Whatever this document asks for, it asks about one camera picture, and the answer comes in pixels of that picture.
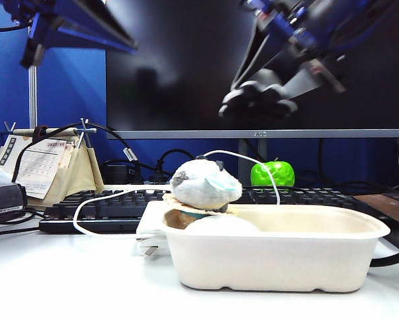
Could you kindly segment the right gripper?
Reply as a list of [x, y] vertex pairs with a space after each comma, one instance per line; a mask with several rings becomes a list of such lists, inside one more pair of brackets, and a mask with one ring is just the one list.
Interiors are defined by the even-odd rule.
[[[291, 15], [259, 11], [231, 89], [249, 78], [253, 64], [265, 65], [285, 49], [308, 58], [323, 53], [323, 15], [316, 11], [295, 11]], [[346, 91], [323, 62], [314, 58], [302, 63], [296, 74], [283, 85], [283, 97], [292, 100], [321, 86], [330, 86], [336, 93]]]

